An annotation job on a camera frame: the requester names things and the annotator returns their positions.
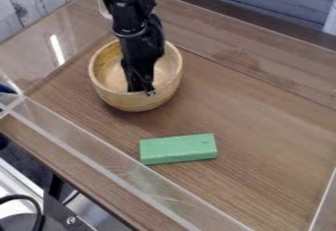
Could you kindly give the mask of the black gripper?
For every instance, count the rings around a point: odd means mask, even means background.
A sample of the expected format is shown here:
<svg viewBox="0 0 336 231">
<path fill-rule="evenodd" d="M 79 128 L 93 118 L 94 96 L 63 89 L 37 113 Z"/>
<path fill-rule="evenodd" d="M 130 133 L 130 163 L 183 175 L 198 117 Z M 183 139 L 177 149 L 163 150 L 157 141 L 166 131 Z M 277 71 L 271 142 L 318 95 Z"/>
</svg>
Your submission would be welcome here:
<svg viewBox="0 0 336 231">
<path fill-rule="evenodd" d="M 127 91 L 155 94 L 154 66 L 165 55 L 166 35 L 159 17 L 121 14 L 115 16 L 114 33 L 123 48 L 122 66 Z"/>
</svg>

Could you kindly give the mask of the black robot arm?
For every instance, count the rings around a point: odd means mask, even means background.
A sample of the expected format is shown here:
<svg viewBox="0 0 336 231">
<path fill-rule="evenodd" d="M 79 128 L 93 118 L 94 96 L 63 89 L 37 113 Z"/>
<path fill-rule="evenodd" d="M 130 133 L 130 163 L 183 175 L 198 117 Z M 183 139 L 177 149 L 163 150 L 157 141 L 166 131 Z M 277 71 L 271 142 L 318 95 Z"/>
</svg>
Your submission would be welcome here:
<svg viewBox="0 0 336 231">
<path fill-rule="evenodd" d="M 123 50 L 127 91 L 155 93 L 155 64 L 166 53 L 166 34 L 155 0 L 103 0 Z"/>
</svg>

